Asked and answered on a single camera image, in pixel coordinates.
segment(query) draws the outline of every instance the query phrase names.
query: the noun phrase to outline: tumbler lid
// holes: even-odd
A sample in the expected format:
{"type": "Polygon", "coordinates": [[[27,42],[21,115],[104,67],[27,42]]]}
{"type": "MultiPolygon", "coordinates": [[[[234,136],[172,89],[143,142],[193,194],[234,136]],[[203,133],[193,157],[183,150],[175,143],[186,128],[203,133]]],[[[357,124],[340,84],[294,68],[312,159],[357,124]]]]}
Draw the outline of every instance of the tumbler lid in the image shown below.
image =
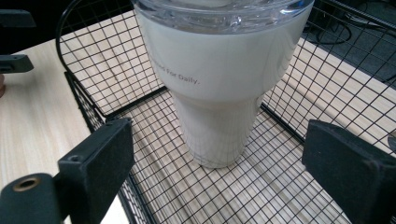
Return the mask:
{"type": "Polygon", "coordinates": [[[268,29],[310,10],[314,0],[132,0],[160,24],[203,34],[239,34],[268,29]]]}

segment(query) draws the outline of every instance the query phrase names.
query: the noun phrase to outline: light wood surface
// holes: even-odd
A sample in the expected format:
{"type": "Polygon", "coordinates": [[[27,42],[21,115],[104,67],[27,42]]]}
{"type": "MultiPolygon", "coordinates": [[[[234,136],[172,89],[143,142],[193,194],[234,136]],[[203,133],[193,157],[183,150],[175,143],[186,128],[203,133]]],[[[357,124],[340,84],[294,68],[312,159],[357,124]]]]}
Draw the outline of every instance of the light wood surface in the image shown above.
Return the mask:
{"type": "Polygon", "coordinates": [[[270,105],[301,135],[309,119],[345,127],[390,153],[388,134],[396,128],[396,90],[300,39],[288,74],[271,94],[270,105]]]}
{"type": "Polygon", "coordinates": [[[61,37],[66,64],[105,114],[159,88],[133,11],[61,37]]]}
{"type": "MultiPolygon", "coordinates": [[[[58,173],[57,160],[90,132],[50,41],[22,51],[35,69],[5,74],[0,98],[0,187],[34,173],[58,173]]],[[[103,223],[128,223],[117,199],[103,223]]]]}

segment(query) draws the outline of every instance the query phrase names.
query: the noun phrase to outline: white tumbler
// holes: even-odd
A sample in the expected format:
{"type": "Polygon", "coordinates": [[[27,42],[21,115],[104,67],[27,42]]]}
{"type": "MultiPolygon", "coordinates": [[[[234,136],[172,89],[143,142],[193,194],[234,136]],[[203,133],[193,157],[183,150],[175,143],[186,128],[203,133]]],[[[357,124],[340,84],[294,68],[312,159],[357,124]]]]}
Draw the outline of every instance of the white tumbler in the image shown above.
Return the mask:
{"type": "Polygon", "coordinates": [[[133,0],[154,71],[194,160],[245,148],[262,96],[285,74],[313,0],[133,0]]]}

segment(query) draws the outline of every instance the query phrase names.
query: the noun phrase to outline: metal grid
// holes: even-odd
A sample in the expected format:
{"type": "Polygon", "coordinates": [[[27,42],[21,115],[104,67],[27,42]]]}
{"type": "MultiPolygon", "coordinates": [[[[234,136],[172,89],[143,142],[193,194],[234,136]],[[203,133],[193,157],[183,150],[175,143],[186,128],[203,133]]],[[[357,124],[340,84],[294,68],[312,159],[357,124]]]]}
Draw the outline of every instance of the metal grid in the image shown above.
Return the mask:
{"type": "Polygon", "coordinates": [[[244,154],[223,169],[192,161],[130,2],[78,0],[66,10],[57,48],[83,111],[93,111],[89,126],[133,119],[136,164],[120,192],[131,222],[349,222],[301,164],[307,122],[345,127],[394,156],[396,28],[322,2],[332,10],[314,7],[286,75],[264,95],[244,154]]]}
{"type": "Polygon", "coordinates": [[[222,169],[192,160],[168,91],[120,116],[133,118],[133,179],[158,223],[347,222],[304,172],[302,143],[263,110],[242,157],[222,169]]]}
{"type": "Polygon", "coordinates": [[[159,89],[129,0],[74,1],[61,18],[61,62],[102,116],[159,89]]]}

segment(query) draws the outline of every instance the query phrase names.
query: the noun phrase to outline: black wire basket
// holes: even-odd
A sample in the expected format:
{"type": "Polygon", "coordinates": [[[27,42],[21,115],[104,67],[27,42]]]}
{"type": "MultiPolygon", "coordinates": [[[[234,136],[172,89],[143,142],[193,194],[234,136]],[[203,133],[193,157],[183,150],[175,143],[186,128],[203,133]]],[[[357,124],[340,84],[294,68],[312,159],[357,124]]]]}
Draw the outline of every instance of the black wire basket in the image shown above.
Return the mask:
{"type": "Polygon", "coordinates": [[[131,223],[349,223],[301,163],[310,119],[394,156],[396,27],[350,5],[315,3],[287,73],[264,95],[246,150],[221,169],[192,161],[129,0],[74,1],[57,35],[89,129],[133,120],[135,165],[120,191],[131,223]]]}

